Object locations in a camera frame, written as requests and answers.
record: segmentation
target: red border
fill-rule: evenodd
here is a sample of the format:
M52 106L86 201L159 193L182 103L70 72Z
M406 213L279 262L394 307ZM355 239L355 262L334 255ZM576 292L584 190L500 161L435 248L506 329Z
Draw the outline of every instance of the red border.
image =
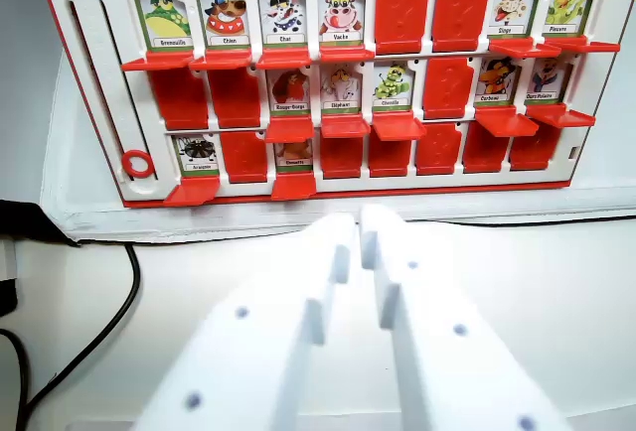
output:
M308 200L327 200L331 198L371 198L377 196L406 196L406 195L437 195L447 193L479 193L486 191L522 191L522 190L553 190L567 188L570 180L554 181L550 183L521 183L519 185L489 185L489 186L453 186L443 188L412 188L407 190L364 190L364 191L338 191L333 193L316 193ZM267 203L273 201L269 195L261 196L234 196L228 198L216 198L206 202L206 205L231 205L235 203ZM126 201L123 204L127 208L165 208L163 201Z

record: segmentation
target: screw hole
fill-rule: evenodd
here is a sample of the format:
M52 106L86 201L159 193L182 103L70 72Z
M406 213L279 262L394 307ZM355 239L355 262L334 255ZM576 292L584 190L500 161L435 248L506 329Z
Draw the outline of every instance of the screw hole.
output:
M464 324L457 324L456 326L454 326L453 332L459 337L465 337L466 335L468 335L468 329Z
M244 319L249 315L249 309L247 307L238 307L235 314L238 319Z
M186 398L186 409L193 411L201 406L201 395L199 393L190 393Z
M519 419L519 427L524 431L534 431L536 429L535 421L529 416L522 416Z

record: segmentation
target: character name label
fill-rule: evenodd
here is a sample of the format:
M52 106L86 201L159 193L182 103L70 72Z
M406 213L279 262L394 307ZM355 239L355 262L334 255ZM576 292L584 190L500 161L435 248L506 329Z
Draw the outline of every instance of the character name label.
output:
M192 38L190 37L178 37L178 38L156 38L152 40L153 47L192 47Z

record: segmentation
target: dog character card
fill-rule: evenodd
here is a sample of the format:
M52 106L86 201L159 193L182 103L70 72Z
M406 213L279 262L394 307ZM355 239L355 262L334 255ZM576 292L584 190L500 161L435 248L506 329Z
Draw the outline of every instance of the dog character card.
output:
M212 135L173 136L181 176L215 176L219 174L217 152Z
M263 46L304 47L307 22L304 0L258 0Z
M267 94L272 116L309 114L306 69L267 71Z
M362 44L365 0L318 0L318 11L322 45Z
M247 5L243 0L198 0L206 47L247 49Z
M537 0L495 0L488 37L510 39L530 36Z
M362 101L362 75L352 64L320 66L320 103L323 115L359 113Z
M475 106L512 105L519 70L510 57L484 59L475 91Z
M591 6L592 0L552 0L544 25L544 36L581 36Z
M409 111L413 71L406 62L376 63L373 111Z
M312 171L313 154L311 140L301 143L277 143L274 145L276 171Z
M193 49L186 6L177 0L135 0L146 47L151 52Z
M563 100L571 65L558 59L536 59L526 105L559 103Z

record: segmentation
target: character card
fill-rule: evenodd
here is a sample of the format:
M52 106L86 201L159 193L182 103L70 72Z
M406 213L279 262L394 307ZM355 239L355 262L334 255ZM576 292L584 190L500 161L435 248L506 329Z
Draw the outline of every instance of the character card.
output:
M475 106L511 105L519 70L510 57L484 59L475 91Z
M245 1L197 1L208 49L247 49L249 47Z
M551 0L545 37L578 37L583 34L592 0Z
M488 37L510 39L528 37L533 27L537 0L495 0L490 15Z
M267 71L267 94L272 116L309 114L309 76L306 69Z
M526 105L559 103L563 100L571 64L559 59L536 59Z
M353 64L320 66L320 104L323 115L359 113L362 101L362 75Z
M363 43L365 0L318 0L320 43L359 46Z
M277 143L274 145L276 171L312 171L313 155L311 140L301 143Z
M264 47L307 45L304 0L258 0L258 6Z
M408 111L414 72L406 62L376 63L373 111Z
M186 6L177 0L135 0L146 47L152 52L193 49Z
M219 173L212 135L173 136L172 142L182 176L215 176Z

